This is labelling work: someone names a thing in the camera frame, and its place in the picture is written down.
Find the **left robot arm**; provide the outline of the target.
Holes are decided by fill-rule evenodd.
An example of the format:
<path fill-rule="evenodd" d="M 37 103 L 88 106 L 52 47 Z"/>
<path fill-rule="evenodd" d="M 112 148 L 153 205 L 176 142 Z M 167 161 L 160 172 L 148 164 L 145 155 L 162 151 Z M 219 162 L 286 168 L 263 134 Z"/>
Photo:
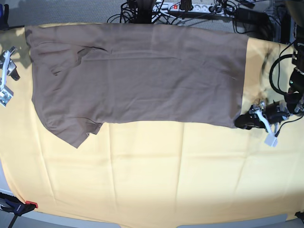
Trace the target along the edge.
<path fill-rule="evenodd" d="M 279 55 L 272 64 L 269 72 L 269 83 L 272 89 L 282 95 L 284 100 L 273 102 L 268 105 L 253 104 L 250 109 L 240 115 L 234 122 L 240 129 L 250 130 L 252 128 L 266 129 L 288 120 L 292 115 L 304 116 L 304 2 L 302 0 L 286 0 L 285 4 L 291 17 L 296 23 L 295 40 L 291 43 L 294 46 L 292 54 Z M 284 59 L 291 58 L 295 65 L 289 79 L 289 89 L 282 91 L 279 86 L 273 83 L 273 71 Z"/>

